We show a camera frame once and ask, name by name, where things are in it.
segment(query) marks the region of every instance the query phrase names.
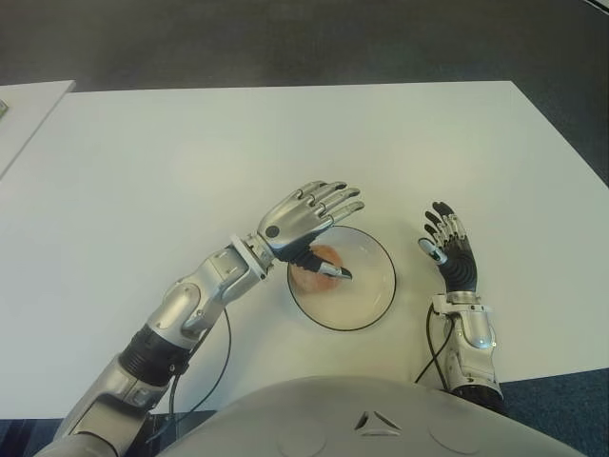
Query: transparent bowl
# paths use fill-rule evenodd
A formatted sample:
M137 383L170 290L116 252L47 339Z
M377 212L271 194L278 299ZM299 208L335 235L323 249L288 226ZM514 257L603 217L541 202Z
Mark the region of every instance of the transparent bowl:
M304 292L287 270L289 290L298 307L320 326L357 330L371 326L387 312L396 290L396 273L381 244L356 228L337 226L320 235L314 245L331 246L343 259L352 280L339 280L332 290Z

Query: robotic arm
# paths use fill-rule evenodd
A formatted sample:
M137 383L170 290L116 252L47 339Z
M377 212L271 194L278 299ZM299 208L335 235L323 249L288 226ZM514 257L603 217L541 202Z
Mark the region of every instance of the robotic arm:
M446 293L433 297L436 313L452 320L448 326L445 370L448 390L459 397L500 414L505 414L503 396L495 368L493 350L495 332L488 320L488 307L476 293L478 273L476 260L461 220L444 202L434 203L438 213L425 216L434 225L425 230L434 241L419 240L421 249L438 266Z
M317 257L310 243L363 208L346 183L306 184L287 196L244 240L231 237L189 276L167 291L161 306L97 378L39 457L124 455L147 413L156 407L173 376L183 374L192 351L226 305L264 280L274 259L312 271L351 278Z

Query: black joint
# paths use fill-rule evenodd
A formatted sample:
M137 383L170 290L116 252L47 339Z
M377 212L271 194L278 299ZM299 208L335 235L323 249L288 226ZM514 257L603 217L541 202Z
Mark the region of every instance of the black joint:
M460 386L455 388L450 393L457 397L463 398L463 400L467 400L468 402L485 407L491 411L495 411L503 416L507 415L503 397L500 393L489 386Z
M188 349L171 344L149 326L143 326L118 360L132 376L152 386L161 387L172 376L186 372L188 359Z
M308 269L309 271L319 271L322 266L322 259L315 255L312 250L307 249L292 260L292 263L298 267Z
M305 255L310 251L310 244L319 233L309 233L304 238L298 240L296 243L291 243L289 246L282 248L279 251L273 251L275 257L282 262L289 262L291 264L299 265L295 259Z

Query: white table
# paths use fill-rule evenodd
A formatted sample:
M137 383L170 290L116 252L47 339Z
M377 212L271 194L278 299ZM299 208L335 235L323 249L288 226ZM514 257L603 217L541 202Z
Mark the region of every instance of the white table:
M0 179L73 81L0 86L9 111L0 118Z
M392 255L394 304L371 328L321 328L277 266L229 307L234 352L207 408L309 375L413 380L442 290L417 247L435 199L469 230L501 381L609 366L609 191L512 83L74 93L2 183L2 416L63 416L169 284L320 178L363 190L347 222ZM220 322L178 410L225 351Z

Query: black cable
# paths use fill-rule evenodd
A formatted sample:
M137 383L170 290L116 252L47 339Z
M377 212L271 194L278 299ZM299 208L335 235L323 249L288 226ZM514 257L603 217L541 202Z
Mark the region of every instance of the black cable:
M431 329L430 329L430 325L429 325L430 320L431 320L431 313L433 312L433 308L434 308L433 305L429 306L429 311L427 311L427 319L425 321L425 334L427 336L427 344L429 345L429 351L431 352L431 360L427 363L427 365L425 365L425 368L422 369L421 373L419 373L419 376L417 376L417 379L415 380L415 384L419 383L422 376L427 372L429 367L431 367L431 364L435 364L436 369L438 370L438 374L440 376L440 380L442 381L442 387L444 388L444 390L448 391L448 384L446 383L444 375L442 374L442 370L440 369L440 364L438 362L438 356L442 353L444 348L446 348L446 345L448 344L448 341L450 340L450 336L452 335L453 330L455 329L455 322L452 319L450 319L450 330L448 330L446 339L442 343L442 346L440 347L440 349L438 349L437 352L434 352L433 345L431 343Z
M175 414L173 413L173 409L174 409L174 401L175 401L175 390L178 385L178 382L176 379L180 377L180 375L176 375L176 377L174 378L173 384L171 386L171 393L169 394L169 418L168 418L167 422L159 429L159 431L154 433L152 436L150 436L146 440L146 443L150 443L151 441L154 441L158 437L163 435L163 433L165 433L171 425L174 425L176 427L176 436L175 437L177 440L178 439L178 424L180 424L182 421L184 421L186 419L186 417L188 417L190 414L192 414L195 411L196 408L198 408L200 405L202 405L211 396L211 394L216 390L216 388L220 385L220 382L222 381L222 378L225 375L226 368L228 367L228 360L230 359L230 352L232 350L232 328L230 326L230 319L228 318L228 312L226 311L226 308L224 309L224 315L225 315L225 319L226 319L226 328L228 329L228 349L226 350L226 358L225 358L224 365L222 366L222 370L220 371L220 374L218 375L216 382L214 383L214 385L211 387L209 392L206 394L205 397L203 397L203 399L201 401L199 401L194 407L192 407L180 419L176 420ZM192 357L192 355L194 355L194 353L197 351L197 349L201 347L201 344L207 338L207 336L209 335L209 332L210 332L210 330L206 331L204 333L204 335L201 337L201 340L199 340L197 342L195 347L190 352L190 354L191 354L190 357Z
M454 329L455 329L455 321L453 321L451 319L450 320L450 330L448 330L448 334L446 335L446 339L442 343L442 346L440 347L440 349L438 349L438 352L436 352L436 357L438 357L442 353L444 348L446 348L446 345L448 345L448 342L450 341L450 335L452 335ZM415 380L415 384L419 383L422 376L427 372L427 370L429 369L429 367L431 367L431 364L433 364L433 363L434 363L434 359L431 358L429 360L429 362L427 362L427 365L425 365L425 368L423 368L421 373L419 373L419 376L417 376L417 379Z
M175 424L175 437L178 437L178 423L175 422L175 391L178 388L178 381L180 381L180 374L177 374L173 378L171 383L171 391L169 392L169 421Z

